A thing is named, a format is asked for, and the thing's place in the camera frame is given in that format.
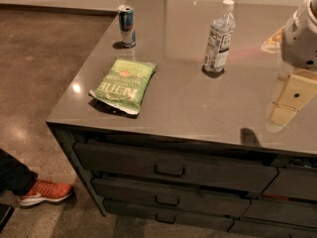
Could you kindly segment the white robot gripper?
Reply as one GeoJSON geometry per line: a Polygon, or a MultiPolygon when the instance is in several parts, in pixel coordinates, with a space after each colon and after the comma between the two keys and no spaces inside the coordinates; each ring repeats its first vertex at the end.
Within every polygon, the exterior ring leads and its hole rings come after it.
{"type": "Polygon", "coordinates": [[[280,76],[265,111],[265,128],[278,132],[317,95],[317,0],[304,0],[286,22],[262,45],[269,54],[280,51],[282,59],[295,66],[280,76]]]}

